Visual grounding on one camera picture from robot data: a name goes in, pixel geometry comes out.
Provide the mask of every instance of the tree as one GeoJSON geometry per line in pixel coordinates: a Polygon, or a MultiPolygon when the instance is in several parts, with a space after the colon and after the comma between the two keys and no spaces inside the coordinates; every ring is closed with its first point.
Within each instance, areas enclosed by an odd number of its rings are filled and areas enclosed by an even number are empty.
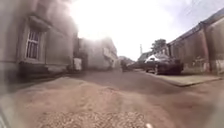
{"type": "Polygon", "coordinates": [[[166,45],[165,39],[158,39],[152,44],[152,51],[158,51],[166,45]]]}

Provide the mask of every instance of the road surface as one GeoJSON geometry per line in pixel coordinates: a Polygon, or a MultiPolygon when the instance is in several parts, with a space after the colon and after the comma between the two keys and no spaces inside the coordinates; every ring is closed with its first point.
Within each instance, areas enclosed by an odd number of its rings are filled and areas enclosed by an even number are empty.
{"type": "Polygon", "coordinates": [[[222,123],[222,83],[179,88],[137,72],[89,72],[34,84],[0,103],[17,128],[209,128],[222,123]]]}

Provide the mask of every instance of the parked car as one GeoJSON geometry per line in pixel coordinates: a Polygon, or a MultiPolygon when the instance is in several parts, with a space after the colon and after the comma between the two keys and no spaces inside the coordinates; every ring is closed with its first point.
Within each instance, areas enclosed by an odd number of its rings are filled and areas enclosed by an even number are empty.
{"type": "Polygon", "coordinates": [[[184,69],[179,59],[170,58],[163,54],[149,56],[143,66],[146,72],[154,72],[156,75],[164,73],[180,74],[184,69]]]}

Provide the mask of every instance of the window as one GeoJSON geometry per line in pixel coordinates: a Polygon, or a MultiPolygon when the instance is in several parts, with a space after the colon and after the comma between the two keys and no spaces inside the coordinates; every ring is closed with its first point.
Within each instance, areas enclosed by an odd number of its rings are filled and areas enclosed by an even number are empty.
{"type": "Polygon", "coordinates": [[[27,40],[26,57],[31,59],[38,59],[38,48],[40,43],[40,31],[30,28],[27,40]]]}

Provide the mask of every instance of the curb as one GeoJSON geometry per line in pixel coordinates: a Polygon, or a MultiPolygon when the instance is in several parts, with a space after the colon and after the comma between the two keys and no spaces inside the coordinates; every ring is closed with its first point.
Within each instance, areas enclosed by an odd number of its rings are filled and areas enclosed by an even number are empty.
{"type": "Polygon", "coordinates": [[[160,77],[156,77],[154,76],[153,74],[150,74],[148,73],[147,75],[150,75],[154,78],[157,78],[157,79],[160,79],[164,82],[167,82],[173,86],[176,86],[176,87],[179,87],[179,88],[185,88],[185,87],[190,87],[190,86],[193,86],[193,85],[198,85],[198,84],[203,84],[203,83],[209,83],[209,82],[213,82],[213,81],[219,81],[219,80],[223,80],[222,77],[220,78],[217,78],[217,79],[213,79],[213,80],[206,80],[206,81],[202,81],[202,82],[196,82],[196,83],[190,83],[190,84],[181,84],[181,83],[178,83],[178,82],[175,82],[175,81],[171,81],[171,80],[166,80],[166,79],[163,79],[163,78],[160,78],[160,77]]]}

